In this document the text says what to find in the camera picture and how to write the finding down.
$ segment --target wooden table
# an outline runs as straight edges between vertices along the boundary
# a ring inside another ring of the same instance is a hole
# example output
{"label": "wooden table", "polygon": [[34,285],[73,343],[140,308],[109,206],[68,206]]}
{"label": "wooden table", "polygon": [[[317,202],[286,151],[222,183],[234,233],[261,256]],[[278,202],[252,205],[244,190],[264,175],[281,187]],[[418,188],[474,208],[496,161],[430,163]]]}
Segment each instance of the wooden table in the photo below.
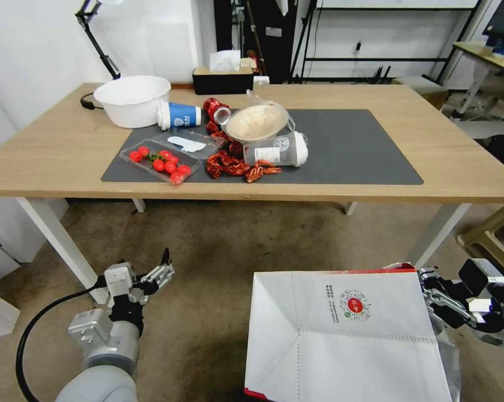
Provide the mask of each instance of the wooden table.
{"label": "wooden table", "polygon": [[504,68],[504,57],[494,56],[492,48],[486,46],[484,42],[455,42],[453,47],[478,64],[478,68],[475,69],[473,83],[466,92],[463,103],[451,115],[451,121],[458,122],[472,104],[486,77],[490,73],[495,74]]}
{"label": "wooden table", "polygon": [[[504,203],[504,166],[403,85],[262,85],[256,93],[286,108],[369,109],[424,180],[422,185],[111,183],[105,172],[130,130],[79,104],[84,84],[0,148],[0,196],[17,197],[85,286],[95,273],[43,197],[443,203],[407,260],[421,267],[469,208]],[[200,106],[205,96],[172,90],[173,102]],[[220,95],[240,108],[244,95]],[[22,157],[19,169],[12,161]],[[106,293],[92,292],[102,303]]]}

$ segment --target brown carpet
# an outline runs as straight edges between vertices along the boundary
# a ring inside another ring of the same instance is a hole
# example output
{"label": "brown carpet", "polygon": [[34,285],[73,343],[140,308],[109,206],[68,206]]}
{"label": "brown carpet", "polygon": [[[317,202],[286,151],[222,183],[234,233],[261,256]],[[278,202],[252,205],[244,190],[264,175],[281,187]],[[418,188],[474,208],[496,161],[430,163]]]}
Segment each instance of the brown carpet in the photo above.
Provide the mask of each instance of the brown carpet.
{"label": "brown carpet", "polygon": [[[137,273],[169,246],[176,274],[144,309],[139,401],[224,402],[242,396],[254,271],[374,269],[402,260],[437,205],[361,204],[351,217],[334,203],[158,202],[144,214],[132,203],[75,203],[66,229],[97,272],[121,258]],[[472,207],[462,231],[495,211]],[[453,277],[467,255],[449,237],[431,264]],[[22,330],[51,301],[81,289],[45,245],[33,263],[0,281],[0,296],[21,309],[0,338],[0,401],[22,401],[14,360]],[[84,296],[48,313],[25,355],[27,379],[42,402],[53,401],[79,373],[81,352],[68,338],[72,317],[94,307]],[[461,351],[463,400],[504,402],[504,352],[453,334]]]}

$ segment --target table leg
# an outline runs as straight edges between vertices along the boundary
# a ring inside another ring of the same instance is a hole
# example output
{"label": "table leg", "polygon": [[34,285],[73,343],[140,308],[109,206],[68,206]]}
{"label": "table leg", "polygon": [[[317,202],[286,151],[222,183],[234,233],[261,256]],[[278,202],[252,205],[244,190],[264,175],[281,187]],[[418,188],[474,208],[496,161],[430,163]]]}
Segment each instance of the table leg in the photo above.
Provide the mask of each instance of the table leg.
{"label": "table leg", "polygon": [[[43,198],[18,197],[17,201],[80,282],[86,288],[93,286],[97,279],[97,274],[90,264],[88,264],[86,258],[84,258],[45,200]],[[108,293],[104,289],[93,290],[90,292],[90,295],[99,304],[106,303],[108,298]]]}
{"label": "table leg", "polygon": [[345,215],[347,216],[350,216],[354,213],[354,210],[356,209],[356,207],[358,206],[358,203],[357,202],[349,202],[345,205],[345,207],[343,208],[344,212],[345,212]]}
{"label": "table leg", "polygon": [[411,262],[418,269],[423,268],[470,206],[471,204],[442,205],[423,235],[408,253],[405,261]]}
{"label": "table leg", "polygon": [[482,83],[490,73],[490,69],[486,65],[478,64],[475,66],[475,72],[473,75],[473,83],[469,87],[467,93],[465,94],[464,101],[462,105],[458,108],[456,108],[453,111],[453,114],[451,114],[450,120],[453,122],[458,122],[462,117],[464,116],[464,113],[468,109],[468,107],[471,105],[473,102],[475,95],[477,95],[477,92],[481,88]]}
{"label": "table leg", "polygon": [[142,198],[133,198],[133,202],[138,212],[144,212],[146,210],[146,203]]}

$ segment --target white paper bag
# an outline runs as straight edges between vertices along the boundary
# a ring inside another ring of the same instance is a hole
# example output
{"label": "white paper bag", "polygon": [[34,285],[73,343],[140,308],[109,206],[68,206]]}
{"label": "white paper bag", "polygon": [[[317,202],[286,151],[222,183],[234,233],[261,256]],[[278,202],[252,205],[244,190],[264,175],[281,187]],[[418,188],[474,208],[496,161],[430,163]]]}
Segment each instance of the white paper bag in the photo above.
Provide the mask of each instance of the white paper bag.
{"label": "white paper bag", "polygon": [[244,386],[276,402],[450,402],[417,273],[255,273]]}

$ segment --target clear plastic cup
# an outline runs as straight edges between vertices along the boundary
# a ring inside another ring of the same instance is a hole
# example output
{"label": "clear plastic cup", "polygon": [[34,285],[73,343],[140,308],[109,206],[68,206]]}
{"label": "clear plastic cup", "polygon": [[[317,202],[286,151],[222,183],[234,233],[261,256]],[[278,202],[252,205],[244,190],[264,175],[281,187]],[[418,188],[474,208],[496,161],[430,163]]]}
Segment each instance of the clear plastic cup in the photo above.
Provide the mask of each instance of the clear plastic cup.
{"label": "clear plastic cup", "polygon": [[308,141],[302,133],[294,131],[243,144],[243,152],[248,165],[265,160],[276,166],[300,166],[308,159]]}

